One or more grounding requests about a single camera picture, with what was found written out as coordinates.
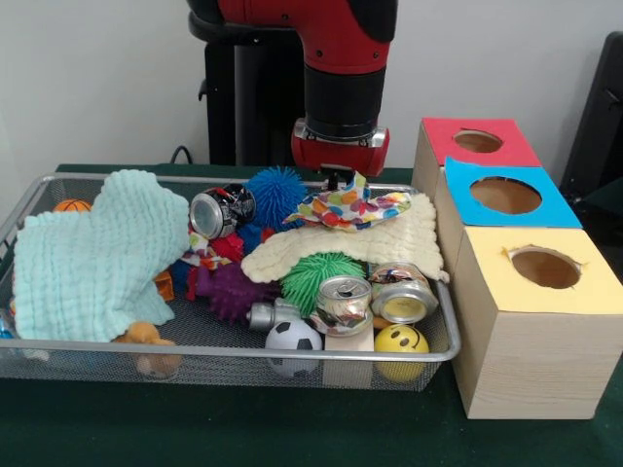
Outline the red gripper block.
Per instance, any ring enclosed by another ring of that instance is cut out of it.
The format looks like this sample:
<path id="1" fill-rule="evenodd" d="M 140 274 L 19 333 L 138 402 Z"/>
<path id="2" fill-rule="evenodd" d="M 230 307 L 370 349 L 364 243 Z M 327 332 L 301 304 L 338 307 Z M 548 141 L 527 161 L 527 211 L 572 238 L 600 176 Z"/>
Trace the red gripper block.
<path id="1" fill-rule="evenodd" d="M 295 126 L 291 134 L 294 162 L 303 168 L 354 170 L 366 177 L 379 176 L 385 167 L 388 129 L 378 127 L 367 138 L 356 141 L 329 141 L 313 135 L 305 126 Z M 340 173 L 328 172 L 327 190 L 339 188 Z"/>

